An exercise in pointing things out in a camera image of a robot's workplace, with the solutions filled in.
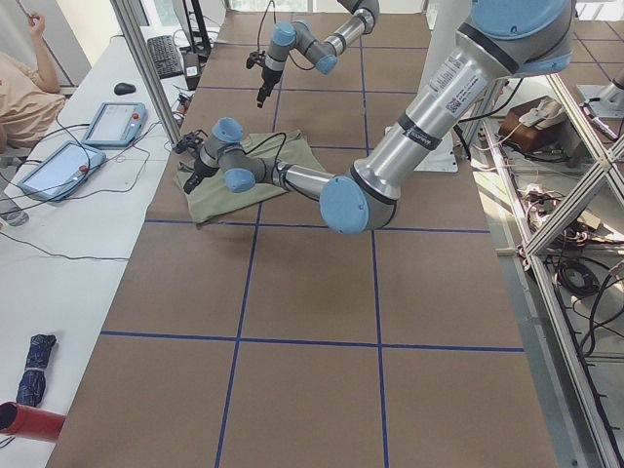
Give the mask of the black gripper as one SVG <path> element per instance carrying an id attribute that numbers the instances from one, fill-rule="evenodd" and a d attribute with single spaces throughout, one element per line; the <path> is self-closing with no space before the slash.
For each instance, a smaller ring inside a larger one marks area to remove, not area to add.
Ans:
<path id="1" fill-rule="evenodd" d="M 282 79 L 281 70 L 273 70 L 271 68 L 263 68 L 261 73 L 262 86 L 258 90 L 256 96 L 256 106 L 262 108 L 266 100 L 271 96 L 274 87 L 280 83 Z"/>
<path id="2" fill-rule="evenodd" d="M 184 183 L 183 191 L 185 194 L 192 193 L 196 187 L 202 182 L 202 179 L 206 177 L 212 177 L 217 172 L 217 161 L 213 158 L 204 160 L 197 158 L 194 162 L 194 173 Z"/>

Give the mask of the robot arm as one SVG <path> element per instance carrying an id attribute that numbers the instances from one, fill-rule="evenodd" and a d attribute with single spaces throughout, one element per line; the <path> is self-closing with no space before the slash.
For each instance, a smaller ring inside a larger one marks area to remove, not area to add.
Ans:
<path id="1" fill-rule="evenodd" d="M 572 1 L 474 1 L 458 26 L 455 47 L 372 154 L 345 175 L 330 175 L 278 158 L 251 158 L 242 126 L 221 118 L 195 152 L 182 186 L 191 193 L 223 174 L 226 187 L 243 193 L 272 184 L 319 201 L 321 216 L 340 234 L 360 234 L 394 217 L 401 186 L 492 82 L 565 69 L 571 58 Z"/>
<path id="2" fill-rule="evenodd" d="M 351 14 L 351 18 L 326 39 L 317 38 L 304 19 L 277 21 L 268 48 L 262 51 L 256 46 L 256 50 L 249 54 L 246 68 L 252 69 L 255 65 L 261 68 L 262 84 L 256 96 L 258 108 L 263 107 L 280 83 L 292 51 L 301 53 L 312 69 L 328 75 L 336 67 L 338 57 L 353 42 L 373 32 L 380 14 L 377 1 L 339 1 L 339 4 Z"/>

